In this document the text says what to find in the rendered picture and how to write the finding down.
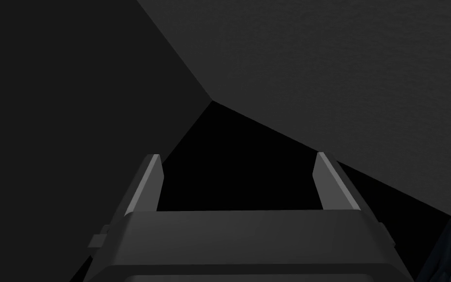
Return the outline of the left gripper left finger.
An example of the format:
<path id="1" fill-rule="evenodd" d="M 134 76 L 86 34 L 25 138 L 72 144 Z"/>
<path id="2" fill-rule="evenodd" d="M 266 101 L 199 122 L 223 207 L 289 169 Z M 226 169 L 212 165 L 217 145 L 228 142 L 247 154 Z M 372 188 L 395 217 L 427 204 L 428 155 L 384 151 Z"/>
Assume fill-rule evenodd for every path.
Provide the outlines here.
<path id="1" fill-rule="evenodd" d="M 130 198 L 129 204 L 123 212 L 123 216 L 131 212 L 156 212 L 163 181 L 164 172 L 160 154 L 154 154 L 150 158 L 134 195 Z"/>

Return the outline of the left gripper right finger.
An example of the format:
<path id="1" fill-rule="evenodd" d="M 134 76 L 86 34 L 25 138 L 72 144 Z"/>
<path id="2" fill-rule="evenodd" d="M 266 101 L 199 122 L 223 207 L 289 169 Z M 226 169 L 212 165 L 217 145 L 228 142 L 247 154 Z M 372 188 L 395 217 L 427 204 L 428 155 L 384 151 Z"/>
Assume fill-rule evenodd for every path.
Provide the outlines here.
<path id="1" fill-rule="evenodd" d="M 370 207 L 332 155 L 317 153 L 312 176 L 325 210 L 370 211 Z"/>

